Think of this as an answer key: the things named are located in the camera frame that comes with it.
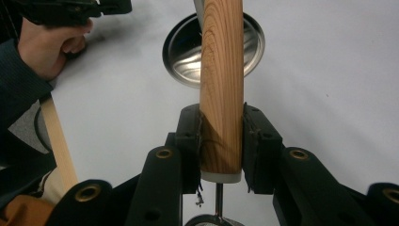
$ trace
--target white table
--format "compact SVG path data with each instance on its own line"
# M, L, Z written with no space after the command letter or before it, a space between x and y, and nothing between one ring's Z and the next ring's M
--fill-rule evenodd
M168 32L194 12L190 0L135 0L128 15L94 20L87 52L52 93L72 182L117 186L139 174L147 152L176 130L180 110L199 102L200 91L174 80L162 61ZM245 0L244 12L266 39L245 101L286 146L315 153L342 184L362 193L374 182L399 184L399 2ZM184 222L214 213L213 184L204 198L199 209L184 196ZM226 217L278 225L271 197L247 194L244 178L225 185L224 203Z

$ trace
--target black sleeve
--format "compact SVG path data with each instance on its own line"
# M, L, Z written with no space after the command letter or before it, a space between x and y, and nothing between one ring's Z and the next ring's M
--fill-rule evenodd
M0 44L0 135L51 90L21 60L14 40Z

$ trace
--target wooden rod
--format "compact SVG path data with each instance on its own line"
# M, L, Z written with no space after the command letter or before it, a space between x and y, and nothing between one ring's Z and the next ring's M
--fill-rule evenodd
M199 110L202 179L241 180L244 104L242 0L205 0Z

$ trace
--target hand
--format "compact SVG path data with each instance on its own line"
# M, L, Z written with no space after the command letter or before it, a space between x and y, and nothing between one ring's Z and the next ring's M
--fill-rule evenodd
M65 53L78 53L85 48L84 35L92 27L91 20L84 26L46 27L24 18L18 52L40 78L52 80L61 73L67 61Z

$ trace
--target brass grommet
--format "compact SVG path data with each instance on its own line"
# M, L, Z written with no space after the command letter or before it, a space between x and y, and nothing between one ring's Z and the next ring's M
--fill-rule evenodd
M87 202L93 200L100 195L101 187L97 184L91 184L80 188L75 194L75 199L78 202Z
M309 155L301 150L291 150L290 156L299 160L306 160L309 158Z
M392 188L384 188L382 193L387 197L390 201L399 204L399 190L395 190Z
M173 151L169 150L169 149L163 149L163 150L159 150L158 152L156 152L156 156L158 158L169 158L173 155Z

